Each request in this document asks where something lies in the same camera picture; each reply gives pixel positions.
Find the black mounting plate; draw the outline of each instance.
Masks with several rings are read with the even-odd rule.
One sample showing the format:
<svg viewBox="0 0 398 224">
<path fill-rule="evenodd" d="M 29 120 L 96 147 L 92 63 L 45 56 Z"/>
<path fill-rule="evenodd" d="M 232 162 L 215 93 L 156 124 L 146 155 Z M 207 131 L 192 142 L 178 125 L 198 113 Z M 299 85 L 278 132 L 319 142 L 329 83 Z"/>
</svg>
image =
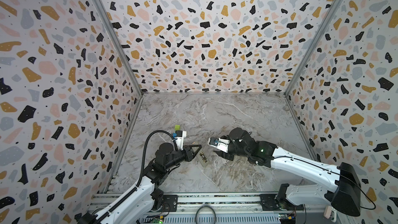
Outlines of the black mounting plate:
<svg viewBox="0 0 398 224">
<path fill-rule="evenodd" d="M 276 203 L 276 194 L 261 194 L 260 195 L 260 204 L 261 207 L 263 208 L 263 211 L 275 211 L 275 210 L 281 210 L 280 206 Z M 296 210 L 304 210 L 303 205 L 299 206 L 294 206 L 291 204 L 288 206 L 286 210 L 288 211 L 293 211 L 294 209 Z"/>
<path fill-rule="evenodd" d="M 164 204 L 163 212 L 176 212 L 178 203 L 178 195 L 163 195 L 162 204 Z"/>
</svg>

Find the terrazzo patterned wall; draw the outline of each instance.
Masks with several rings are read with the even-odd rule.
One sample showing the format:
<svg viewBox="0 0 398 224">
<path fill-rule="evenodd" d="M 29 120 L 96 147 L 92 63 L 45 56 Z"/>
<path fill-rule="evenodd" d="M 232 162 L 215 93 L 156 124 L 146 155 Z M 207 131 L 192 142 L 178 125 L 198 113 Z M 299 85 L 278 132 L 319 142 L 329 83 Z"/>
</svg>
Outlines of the terrazzo patterned wall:
<svg viewBox="0 0 398 224">
<path fill-rule="evenodd" d="M 103 4 L 144 92 L 282 92 L 332 1 Z"/>
<path fill-rule="evenodd" d="M 0 222 L 76 223 L 137 96 L 91 0 L 0 0 Z"/>
<path fill-rule="evenodd" d="M 317 159 L 352 164 L 375 202 L 361 224 L 398 219 L 397 7 L 344 0 L 289 95 Z"/>
</svg>

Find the side wall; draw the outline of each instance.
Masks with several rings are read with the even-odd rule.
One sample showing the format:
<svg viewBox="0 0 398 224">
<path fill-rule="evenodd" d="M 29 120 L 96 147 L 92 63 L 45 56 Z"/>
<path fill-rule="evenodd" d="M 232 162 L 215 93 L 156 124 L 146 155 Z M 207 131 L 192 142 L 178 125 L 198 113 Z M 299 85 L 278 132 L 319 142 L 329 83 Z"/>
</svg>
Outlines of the side wall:
<svg viewBox="0 0 398 224">
<path fill-rule="evenodd" d="M 144 92 L 282 92 L 332 1 L 103 4 Z"/>
<path fill-rule="evenodd" d="M 318 160 L 352 164 L 375 202 L 357 223 L 398 218 L 397 7 L 344 0 L 288 96 Z"/>
<path fill-rule="evenodd" d="M 132 83 L 91 0 L 0 0 L 0 28 L 0 221 L 75 223 L 109 180 Z"/>
</svg>

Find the marble floor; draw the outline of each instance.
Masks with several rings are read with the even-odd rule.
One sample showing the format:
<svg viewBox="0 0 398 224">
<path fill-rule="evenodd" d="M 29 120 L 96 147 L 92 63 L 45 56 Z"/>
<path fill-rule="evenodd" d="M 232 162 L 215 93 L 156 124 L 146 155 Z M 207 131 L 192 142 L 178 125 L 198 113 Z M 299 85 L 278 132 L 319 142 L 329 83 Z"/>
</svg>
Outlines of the marble floor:
<svg viewBox="0 0 398 224">
<path fill-rule="evenodd" d="M 309 158 L 282 96 L 146 94 L 109 192 L 122 193 L 138 179 L 147 136 L 159 129 L 172 133 L 176 124 L 187 131 L 184 143 L 201 144 L 210 163 L 205 168 L 197 158 L 182 163 L 160 186 L 164 192 L 278 191 L 281 183 L 308 183 L 289 172 L 251 165 L 243 157 L 235 156 L 234 161 L 224 160 L 207 145 L 209 137 L 227 135 L 233 128 L 241 127 L 252 132 L 255 140 L 265 140 Z M 162 142 L 170 142 L 170 138 L 165 134 L 152 136 L 146 164 L 155 157 Z"/>
</svg>

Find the robotic arm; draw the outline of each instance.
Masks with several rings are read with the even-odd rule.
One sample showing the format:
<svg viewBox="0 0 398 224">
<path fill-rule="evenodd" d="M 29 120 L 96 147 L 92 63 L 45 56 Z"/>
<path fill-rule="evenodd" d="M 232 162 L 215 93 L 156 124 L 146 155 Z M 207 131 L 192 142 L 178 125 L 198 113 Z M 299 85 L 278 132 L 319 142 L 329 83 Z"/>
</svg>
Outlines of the robotic arm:
<svg viewBox="0 0 398 224">
<path fill-rule="evenodd" d="M 350 164 L 336 166 L 316 162 L 275 144 L 256 142 L 241 128 L 233 129 L 228 136 L 209 138 L 209 145 L 217 148 L 215 153 L 227 160 L 233 161 L 235 155 L 247 157 L 252 164 L 282 169 L 316 183 L 304 186 L 282 184 L 275 199 L 278 207 L 330 205 L 343 214 L 360 216 L 361 184 Z"/>
<path fill-rule="evenodd" d="M 155 131 L 150 134 L 144 146 L 143 162 L 149 138 L 156 132 L 167 133 Z M 140 178 L 133 186 L 96 214 L 86 213 L 80 218 L 78 224 L 130 224 L 136 223 L 144 213 L 149 211 L 163 211 L 163 191 L 158 187 L 173 169 L 179 167 L 181 162 L 192 161 L 202 148 L 201 145 L 183 146 L 185 131 L 176 131 L 173 136 L 167 134 L 173 138 L 174 145 L 162 143 L 155 153 L 156 157 L 149 162 L 148 166 L 144 168 L 142 164 Z"/>
</svg>

